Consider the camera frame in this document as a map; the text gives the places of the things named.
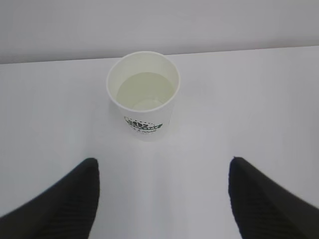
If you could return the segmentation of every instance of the printed logo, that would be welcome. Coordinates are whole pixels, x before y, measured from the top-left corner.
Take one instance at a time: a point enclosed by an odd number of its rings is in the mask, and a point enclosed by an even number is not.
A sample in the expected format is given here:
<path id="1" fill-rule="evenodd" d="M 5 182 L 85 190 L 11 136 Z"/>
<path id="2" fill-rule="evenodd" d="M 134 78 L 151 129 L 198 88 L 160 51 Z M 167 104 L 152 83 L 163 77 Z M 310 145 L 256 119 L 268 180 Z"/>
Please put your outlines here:
<path id="1" fill-rule="evenodd" d="M 129 124 L 129 126 L 131 128 L 133 128 L 134 130 L 136 130 L 137 132 L 140 132 L 142 134 L 148 134 L 148 133 L 155 132 L 156 130 L 161 128 L 163 125 L 162 123 L 159 125 L 155 125 L 155 124 L 150 123 L 150 122 L 137 121 L 137 120 L 133 120 L 133 119 L 128 118 L 128 117 L 124 117 L 124 119 Z"/>

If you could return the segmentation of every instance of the paper cup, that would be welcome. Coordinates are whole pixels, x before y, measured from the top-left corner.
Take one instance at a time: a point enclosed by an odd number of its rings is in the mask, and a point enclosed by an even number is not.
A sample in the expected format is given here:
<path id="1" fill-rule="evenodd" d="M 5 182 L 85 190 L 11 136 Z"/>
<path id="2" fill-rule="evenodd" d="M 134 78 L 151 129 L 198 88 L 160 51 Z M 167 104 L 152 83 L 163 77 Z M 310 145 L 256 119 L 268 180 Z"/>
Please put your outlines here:
<path id="1" fill-rule="evenodd" d="M 174 90 L 173 95 L 153 109 L 136 110 L 120 104 L 117 95 L 121 85 L 131 76 L 145 72 L 165 77 Z M 180 76 L 176 66 L 164 55 L 150 51 L 123 57 L 111 68 L 106 80 L 108 95 L 119 107 L 127 126 L 137 138 L 144 141 L 156 140 L 167 131 L 179 86 Z"/>

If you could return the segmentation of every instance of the table surface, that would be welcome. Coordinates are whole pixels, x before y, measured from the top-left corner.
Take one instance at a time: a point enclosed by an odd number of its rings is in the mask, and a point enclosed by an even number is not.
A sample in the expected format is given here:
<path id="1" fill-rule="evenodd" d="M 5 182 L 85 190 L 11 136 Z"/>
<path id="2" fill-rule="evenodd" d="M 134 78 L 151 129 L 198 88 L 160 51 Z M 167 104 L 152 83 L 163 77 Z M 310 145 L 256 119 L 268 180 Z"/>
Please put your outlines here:
<path id="1" fill-rule="evenodd" d="M 0 65 L 0 215 L 86 157 L 101 177 L 91 239 L 239 239 L 233 156 L 319 207 L 319 47 L 168 57 L 182 84 L 157 142 L 128 134 L 107 97 L 118 59 Z"/>

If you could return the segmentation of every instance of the liquid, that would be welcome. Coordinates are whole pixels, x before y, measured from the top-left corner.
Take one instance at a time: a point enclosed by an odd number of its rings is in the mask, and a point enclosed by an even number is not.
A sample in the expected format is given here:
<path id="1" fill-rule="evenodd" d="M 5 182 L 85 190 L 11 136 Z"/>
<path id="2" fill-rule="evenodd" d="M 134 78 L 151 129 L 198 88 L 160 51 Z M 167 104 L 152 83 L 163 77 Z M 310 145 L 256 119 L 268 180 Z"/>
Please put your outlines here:
<path id="1" fill-rule="evenodd" d="M 129 77 L 119 88 L 116 100 L 123 106 L 137 110 L 151 110 L 167 102 L 175 90 L 168 79 L 151 72 Z"/>

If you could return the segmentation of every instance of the green logo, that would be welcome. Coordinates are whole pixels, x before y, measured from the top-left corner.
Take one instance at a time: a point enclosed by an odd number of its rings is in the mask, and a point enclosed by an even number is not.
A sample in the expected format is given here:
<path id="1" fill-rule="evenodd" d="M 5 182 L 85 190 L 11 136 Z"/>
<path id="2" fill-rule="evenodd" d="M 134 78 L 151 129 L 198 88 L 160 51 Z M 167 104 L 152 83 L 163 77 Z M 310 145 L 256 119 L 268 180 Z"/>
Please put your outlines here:
<path id="1" fill-rule="evenodd" d="M 159 125 L 155 125 L 153 123 L 149 122 L 142 122 L 142 121 L 137 121 L 137 120 L 132 120 L 131 118 L 124 117 L 125 121 L 129 124 L 130 127 L 137 131 L 145 131 L 145 132 L 154 132 L 160 127 L 162 127 L 162 123 Z"/>

